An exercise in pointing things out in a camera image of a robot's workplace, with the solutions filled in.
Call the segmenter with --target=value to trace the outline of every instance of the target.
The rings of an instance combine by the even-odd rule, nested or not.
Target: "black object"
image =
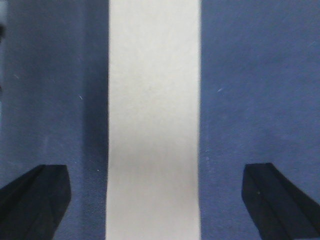
[[[320,206],[271,163],[245,166],[242,199],[263,240],[320,237]]]
[[[51,240],[70,200],[67,166],[37,166],[0,190],[0,240]]]
[[[4,38],[6,35],[6,28],[3,24],[0,24],[0,43],[2,41],[2,38]]]

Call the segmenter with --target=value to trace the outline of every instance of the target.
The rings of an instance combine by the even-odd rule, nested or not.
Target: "blue fabric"
[[[245,164],[320,203],[320,1],[203,0],[201,28],[202,240],[257,240]]]

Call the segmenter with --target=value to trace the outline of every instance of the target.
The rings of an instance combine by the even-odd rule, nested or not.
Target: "blue surface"
[[[203,0],[201,28],[202,240],[257,240],[245,164],[320,203],[320,1]]]
[[[55,240],[105,238],[108,1],[10,0],[0,187],[39,164],[68,166]]]

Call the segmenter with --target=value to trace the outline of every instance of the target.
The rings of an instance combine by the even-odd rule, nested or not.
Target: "white stripe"
[[[107,240],[198,240],[200,0],[110,0]]]

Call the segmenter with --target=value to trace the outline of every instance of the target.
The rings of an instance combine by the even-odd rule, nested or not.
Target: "white paper strip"
[[[199,0],[110,0],[107,240],[198,240]]]

